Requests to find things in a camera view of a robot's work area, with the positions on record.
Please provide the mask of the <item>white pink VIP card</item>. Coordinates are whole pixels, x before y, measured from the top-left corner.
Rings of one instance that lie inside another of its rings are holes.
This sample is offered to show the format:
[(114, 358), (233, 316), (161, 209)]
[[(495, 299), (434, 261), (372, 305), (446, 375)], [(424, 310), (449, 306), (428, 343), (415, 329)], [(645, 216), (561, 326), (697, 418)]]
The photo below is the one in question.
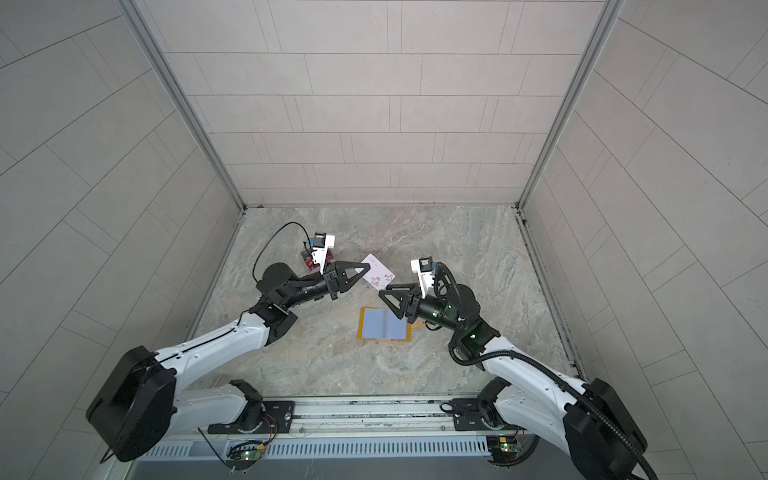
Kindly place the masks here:
[(373, 254), (368, 254), (363, 262), (370, 266), (363, 279), (377, 291), (385, 289), (395, 279), (395, 274)]

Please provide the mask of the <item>yellow leather card holder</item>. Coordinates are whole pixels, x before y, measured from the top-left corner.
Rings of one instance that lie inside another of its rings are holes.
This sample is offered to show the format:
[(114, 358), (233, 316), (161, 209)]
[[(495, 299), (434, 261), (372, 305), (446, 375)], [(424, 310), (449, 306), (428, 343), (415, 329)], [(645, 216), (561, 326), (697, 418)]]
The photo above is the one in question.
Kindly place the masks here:
[(389, 309), (364, 307), (360, 311), (357, 339), (361, 341), (410, 342), (412, 325)]

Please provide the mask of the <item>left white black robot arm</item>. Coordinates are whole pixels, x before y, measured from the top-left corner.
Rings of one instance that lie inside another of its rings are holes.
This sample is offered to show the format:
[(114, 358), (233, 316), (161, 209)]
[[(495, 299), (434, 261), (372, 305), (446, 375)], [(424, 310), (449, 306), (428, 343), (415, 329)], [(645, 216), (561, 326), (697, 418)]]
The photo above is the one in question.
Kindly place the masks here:
[(150, 451), (165, 436), (209, 425), (250, 433), (265, 418), (263, 398), (244, 380), (189, 391), (221, 365), (282, 338), (297, 320), (292, 307), (336, 298), (369, 271), (367, 263), (335, 261), (298, 277), (285, 263), (270, 265), (258, 283), (258, 302), (207, 334), (151, 351), (127, 351), (86, 411), (86, 419), (121, 462)]

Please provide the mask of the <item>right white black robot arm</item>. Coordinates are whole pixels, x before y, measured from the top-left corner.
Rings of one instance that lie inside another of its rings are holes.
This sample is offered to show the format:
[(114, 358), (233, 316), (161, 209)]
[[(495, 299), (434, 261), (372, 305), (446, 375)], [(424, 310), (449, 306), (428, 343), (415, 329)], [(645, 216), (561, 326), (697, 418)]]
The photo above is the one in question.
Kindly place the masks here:
[(423, 295), (416, 284), (387, 287), (380, 299), (400, 319), (451, 330), (449, 354), (493, 375), (485, 389), (493, 421), (521, 427), (567, 453), (586, 479), (656, 478), (648, 443), (611, 385), (560, 373), (512, 344), (481, 316), (473, 291), (459, 285)]

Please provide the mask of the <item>clear acrylic card box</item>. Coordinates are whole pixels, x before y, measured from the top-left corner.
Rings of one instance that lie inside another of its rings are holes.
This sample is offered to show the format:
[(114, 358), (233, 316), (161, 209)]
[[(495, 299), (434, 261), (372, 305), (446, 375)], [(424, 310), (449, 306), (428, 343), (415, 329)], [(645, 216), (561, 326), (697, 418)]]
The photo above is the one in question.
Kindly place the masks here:
[(311, 253), (308, 253), (306, 250), (302, 250), (300, 254), (309, 272), (315, 272), (320, 269), (320, 266), (314, 261)]

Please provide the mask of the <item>white vent grille strip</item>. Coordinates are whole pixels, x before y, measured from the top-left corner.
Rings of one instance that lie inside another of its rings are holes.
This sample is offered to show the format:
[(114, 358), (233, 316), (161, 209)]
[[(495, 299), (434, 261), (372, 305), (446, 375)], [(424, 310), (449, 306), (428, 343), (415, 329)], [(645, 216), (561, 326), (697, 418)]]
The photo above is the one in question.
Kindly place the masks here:
[[(202, 439), (164, 441), (139, 459), (149, 461), (203, 461), (224, 459), (234, 441)], [(277, 439), (266, 447), (265, 460), (489, 457), (483, 436), (437, 437), (326, 437)]]

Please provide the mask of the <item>right green circuit board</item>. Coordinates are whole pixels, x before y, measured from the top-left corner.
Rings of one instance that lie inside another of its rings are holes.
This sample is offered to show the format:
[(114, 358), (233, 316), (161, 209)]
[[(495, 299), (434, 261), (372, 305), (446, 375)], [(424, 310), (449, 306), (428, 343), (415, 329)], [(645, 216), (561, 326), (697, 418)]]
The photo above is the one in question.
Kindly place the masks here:
[(498, 467), (511, 467), (516, 465), (521, 453), (520, 444), (516, 440), (508, 441), (506, 437), (487, 436), (486, 443), (490, 457), (488, 462)]

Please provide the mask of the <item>green circuit board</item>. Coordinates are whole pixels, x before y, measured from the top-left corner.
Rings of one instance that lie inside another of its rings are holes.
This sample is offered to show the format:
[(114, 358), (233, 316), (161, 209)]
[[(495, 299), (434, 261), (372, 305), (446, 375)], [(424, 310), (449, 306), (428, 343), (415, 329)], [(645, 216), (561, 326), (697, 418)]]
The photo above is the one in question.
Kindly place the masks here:
[(266, 446), (258, 440), (246, 441), (232, 446), (227, 452), (227, 462), (235, 471), (246, 471), (260, 461)]
[(506, 437), (487, 436), (486, 443), (490, 457), (488, 462), (498, 467), (511, 467), (516, 465), (521, 453), (520, 444), (516, 440), (508, 441)]

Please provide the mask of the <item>left green circuit board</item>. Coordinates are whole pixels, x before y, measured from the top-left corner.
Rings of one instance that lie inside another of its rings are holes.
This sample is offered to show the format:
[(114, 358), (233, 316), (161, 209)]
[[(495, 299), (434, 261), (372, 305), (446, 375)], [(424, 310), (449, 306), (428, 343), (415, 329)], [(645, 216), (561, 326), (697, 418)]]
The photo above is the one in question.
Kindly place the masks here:
[(246, 471), (260, 461), (266, 446), (258, 440), (246, 441), (232, 446), (227, 452), (227, 462), (235, 471)]

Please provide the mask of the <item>aluminium mounting rail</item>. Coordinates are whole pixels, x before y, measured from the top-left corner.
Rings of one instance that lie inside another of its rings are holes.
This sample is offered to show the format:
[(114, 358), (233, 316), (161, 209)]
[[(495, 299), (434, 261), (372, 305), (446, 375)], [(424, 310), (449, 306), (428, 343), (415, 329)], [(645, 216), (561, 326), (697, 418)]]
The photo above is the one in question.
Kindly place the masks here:
[[(565, 440), (566, 413), (551, 413), (546, 407), (526, 397), (521, 391), (507, 387), (495, 397), (489, 394), (458, 398), (477, 398), (488, 402), (491, 409), (505, 423), (515, 424), (551, 443)], [(341, 397), (285, 397), (265, 398), (241, 411), (235, 409), (235, 389), (184, 392), (172, 407), (170, 426), (166, 437), (190, 432), (196, 428), (205, 433), (212, 424), (230, 424), (244, 412), (258, 408), (263, 401), (294, 401), (294, 416), (287, 434), (280, 436), (362, 436), (397, 435), (454, 429), (453, 420), (443, 413), (440, 405), (448, 400), (444, 396), (341, 396)]]

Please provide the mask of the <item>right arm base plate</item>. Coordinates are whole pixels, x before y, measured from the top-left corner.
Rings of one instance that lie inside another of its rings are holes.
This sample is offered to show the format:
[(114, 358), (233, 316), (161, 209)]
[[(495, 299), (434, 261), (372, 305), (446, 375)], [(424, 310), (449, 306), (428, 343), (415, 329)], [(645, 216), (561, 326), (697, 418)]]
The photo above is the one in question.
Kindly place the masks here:
[(515, 424), (505, 423), (488, 402), (477, 398), (454, 398), (440, 405), (443, 413), (453, 420), (456, 431), (523, 431)]

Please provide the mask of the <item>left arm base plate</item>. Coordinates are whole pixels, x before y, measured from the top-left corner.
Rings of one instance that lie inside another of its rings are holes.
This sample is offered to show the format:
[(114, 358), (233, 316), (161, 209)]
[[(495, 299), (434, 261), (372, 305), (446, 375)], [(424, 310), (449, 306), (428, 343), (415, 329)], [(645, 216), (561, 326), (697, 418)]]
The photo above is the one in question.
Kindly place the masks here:
[(212, 424), (207, 427), (207, 434), (213, 435), (272, 435), (290, 432), (294, 410), (294, 401), (263, 401), (258, 408), (244, 412), (230, 424)]

